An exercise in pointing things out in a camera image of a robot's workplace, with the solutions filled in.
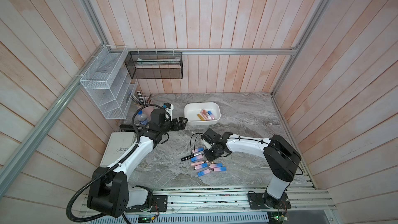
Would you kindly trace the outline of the pink clear lip gloss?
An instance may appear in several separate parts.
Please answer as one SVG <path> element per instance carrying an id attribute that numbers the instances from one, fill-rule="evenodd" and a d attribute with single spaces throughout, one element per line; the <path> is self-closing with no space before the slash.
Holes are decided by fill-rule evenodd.
<path id="1" fill-rule="evenodd" d="M 207 111 L 202 109 L 201 114 L 204 116 L 206 120 L 211 120 L 211 117 L 207 114 Z"/>

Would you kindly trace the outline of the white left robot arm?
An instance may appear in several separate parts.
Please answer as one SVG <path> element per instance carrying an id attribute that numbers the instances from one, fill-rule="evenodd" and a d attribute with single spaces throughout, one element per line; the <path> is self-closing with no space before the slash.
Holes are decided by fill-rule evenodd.
<path id="1" fill-rule="evenodd" d="M 164 135 L 184 130 L 187 122 L 187 118 L 184 117 L 171 119 L 166 110 L 153 110 L 151 121 L 134 135 L 132 146 L 115 162 L 94 171 L 93 183 L 89 186 L 87 207 L 115 218 L 132 207 L 151 209 L 152 190 L 144 186 L 130 188 L 129 178 L 141 161 L 157 145 L 164 143 Z"/>

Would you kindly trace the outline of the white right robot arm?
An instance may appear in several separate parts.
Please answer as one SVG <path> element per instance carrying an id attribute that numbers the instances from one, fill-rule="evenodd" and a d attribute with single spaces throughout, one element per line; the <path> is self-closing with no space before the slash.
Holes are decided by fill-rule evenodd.
<path id="1" fill-rule="evenodd" d="M 300 154 L 280 135 L 266 139 L 248 138 L 231 132 L 220 135 L 208 129 L 201 135 L 201 140 L 206 146 L 204 155 L 209 161 L 234 152 L 264 158 L 273 173 L 264 195 L 267 200 L 280 200 L 296 172 L 301 170 Z"/>

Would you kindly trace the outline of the gold lipstick tube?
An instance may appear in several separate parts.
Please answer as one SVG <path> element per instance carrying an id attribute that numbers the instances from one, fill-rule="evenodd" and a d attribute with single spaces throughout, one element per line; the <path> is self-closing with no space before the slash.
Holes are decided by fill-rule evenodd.
<path id="1" fill-rule="evenodd" d="M 201 114 L 197 114 L 197 116 L 198 116 L 198 118 L 199 118 L 201 121 L 205 121 L 204 117 L 203 117 Z"/>

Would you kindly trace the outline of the white plastic storage box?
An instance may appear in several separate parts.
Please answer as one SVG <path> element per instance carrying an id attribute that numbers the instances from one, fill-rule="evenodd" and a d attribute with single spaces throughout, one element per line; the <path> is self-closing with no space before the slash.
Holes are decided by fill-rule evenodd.
<path id="1" fill-rule="evenodd" d="M 197 114 L 201 114 L 202 109 L 211 111 L 216 117 L 215 120 L 201 121 Z M 201 102 L 201 103 L 190 103 L 184 108 L 184 116 L 188 119 L 188 125 L 199 126 L 199 125 L 213 125 L 217 124 L 221 119 L 220 107 L 214 102 Z"/>

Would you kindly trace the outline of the pink blue lipstick tube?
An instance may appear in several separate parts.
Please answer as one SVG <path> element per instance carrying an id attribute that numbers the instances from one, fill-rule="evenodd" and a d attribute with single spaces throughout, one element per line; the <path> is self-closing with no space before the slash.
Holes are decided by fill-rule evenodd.
<path id="1" fill-rule="evenodd" d="M 209 116 L 211 117 L 212 120 L 215 120 L 216 117 L 213 115 L 213 113 L 211 111 L 207 112 L 209 114 Z"/>

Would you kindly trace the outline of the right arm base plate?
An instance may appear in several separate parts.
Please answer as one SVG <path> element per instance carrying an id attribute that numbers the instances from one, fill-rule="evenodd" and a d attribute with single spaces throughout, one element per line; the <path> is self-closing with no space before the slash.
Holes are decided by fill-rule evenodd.
<path id="1" fill-rule="evenodd" d="M 286 192 L 283 193 L 280 199 L 274 199 L 273 197 L 269 196 L 266 192 L 256 193 L 254 191 L 248 191 L 247 197 L 250 209 L 253 210 L 259 210 L 259 209 L 284 210 L 291 208 L 290 199 L 288 198 Z"/>

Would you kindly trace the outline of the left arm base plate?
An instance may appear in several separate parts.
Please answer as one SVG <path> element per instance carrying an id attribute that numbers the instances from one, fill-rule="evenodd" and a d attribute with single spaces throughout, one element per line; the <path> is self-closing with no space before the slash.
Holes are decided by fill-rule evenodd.
<path id="1" fill-rule="evenodd" d="M 143 205 L 135 205 L 128 207 L 125 211 L 127 213 L 155 213 L 165 212 L 167 210 L 168 196 L 155 195 L 150 196 Z"/>

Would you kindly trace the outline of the pink blue lipstick top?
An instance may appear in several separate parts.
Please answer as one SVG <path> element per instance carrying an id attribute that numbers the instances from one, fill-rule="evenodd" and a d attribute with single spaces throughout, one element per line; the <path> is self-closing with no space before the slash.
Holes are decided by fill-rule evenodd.
<path id="1" fill-rule="evenodd" d="M 203 151 L 204 151 L 204 148 L 203 148 L 203 147 L 200 147 L 200 148 L 193 149 L 193 150 L 192 150 L 192 153 L 195 154 L 195 153 L 203 152 Z"/>

